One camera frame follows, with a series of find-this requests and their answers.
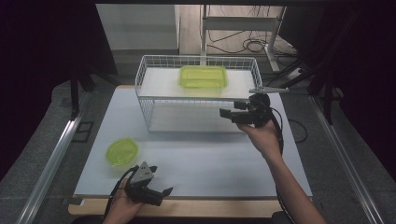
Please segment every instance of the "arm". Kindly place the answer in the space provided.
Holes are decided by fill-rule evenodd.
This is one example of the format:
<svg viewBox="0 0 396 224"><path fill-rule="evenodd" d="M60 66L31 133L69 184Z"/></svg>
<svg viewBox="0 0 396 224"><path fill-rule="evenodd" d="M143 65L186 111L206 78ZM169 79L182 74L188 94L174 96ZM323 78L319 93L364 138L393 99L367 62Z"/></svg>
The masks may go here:
<svg viewBox="0 0 396 224"><path fill-rule="evenodd" d="M125 224L136 216L143 203L133 202L125 193L126 179L124 179L117 190L113 204L103 224Z"/></svg>
<svg viewBox="0 0 396 224"><path fill-rule="evenodd" d="M247 133L254 147L267 161L276 187L294 221L296 223L326 223L283 161L274 123L270 120L258 129L246 124L237 124L237 126Z"/></svg>

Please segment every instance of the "green plastic bowl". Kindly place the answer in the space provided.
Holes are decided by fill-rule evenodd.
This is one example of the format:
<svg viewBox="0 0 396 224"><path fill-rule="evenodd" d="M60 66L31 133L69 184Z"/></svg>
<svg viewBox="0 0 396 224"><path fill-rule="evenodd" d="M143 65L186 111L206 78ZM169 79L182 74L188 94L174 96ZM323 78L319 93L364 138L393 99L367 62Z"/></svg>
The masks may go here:
<svg viewBox="0 0 396 224"><path fill-rule="evenodd" d="M224 66L185 65L180 68L178 79L185 89L221 90L228 86Z"/></svg>
<svg viewBox="0 0 396 224"><path fill-rule="evenodd" d="M122 166L134 160L139 151L137 143L131 138L121 138L108 147L106 159L113 166Z"/></svg>

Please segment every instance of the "person's left hand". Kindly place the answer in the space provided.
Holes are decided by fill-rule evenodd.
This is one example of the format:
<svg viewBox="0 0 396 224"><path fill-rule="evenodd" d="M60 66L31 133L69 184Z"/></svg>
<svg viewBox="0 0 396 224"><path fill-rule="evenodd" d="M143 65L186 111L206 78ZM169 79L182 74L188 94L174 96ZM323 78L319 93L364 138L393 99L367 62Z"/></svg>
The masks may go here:
<svg viewBox="0 0 396 224"><path fill-rule="evenodd" d="M104 224L125 224L136 216L144 203L133 202L126 194L124 188L128 179L123 179L120 188L111 204Z"/></svg>

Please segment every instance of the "white wire rack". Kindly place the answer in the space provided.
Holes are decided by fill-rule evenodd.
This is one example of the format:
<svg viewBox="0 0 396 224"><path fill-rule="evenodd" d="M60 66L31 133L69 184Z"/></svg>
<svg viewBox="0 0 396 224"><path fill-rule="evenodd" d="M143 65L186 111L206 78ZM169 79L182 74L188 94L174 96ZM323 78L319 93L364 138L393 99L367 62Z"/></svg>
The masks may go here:
<svg viewBox="0 0 396 224"><path fill-rule="evenodd" d="M229 86L223 90L184 90L178 86L184 65L224 66ZM260 87L256 60L241 57L146 55L135 80L136 95L150 132L239 133L219 109L247 100L248 90Z"/></svg>

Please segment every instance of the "black curtain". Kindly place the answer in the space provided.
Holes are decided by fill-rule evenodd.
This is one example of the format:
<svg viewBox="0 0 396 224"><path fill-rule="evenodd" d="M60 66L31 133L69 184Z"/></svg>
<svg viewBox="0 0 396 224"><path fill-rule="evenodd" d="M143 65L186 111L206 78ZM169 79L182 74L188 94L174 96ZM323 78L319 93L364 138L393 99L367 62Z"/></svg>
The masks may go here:
<svg viewBox="0 0 396 224"><path fill-rule="evenodd" d="M335 83L348 119L396 180L396 10L372 3L337 55Z"/></svg>
<svg viewBox="0 0 396 224"><path fill-rule="evenodd" d="M73 67L117 70L93 2L2 1L0 27L3 178L44 117L53 88Z"/></svg>

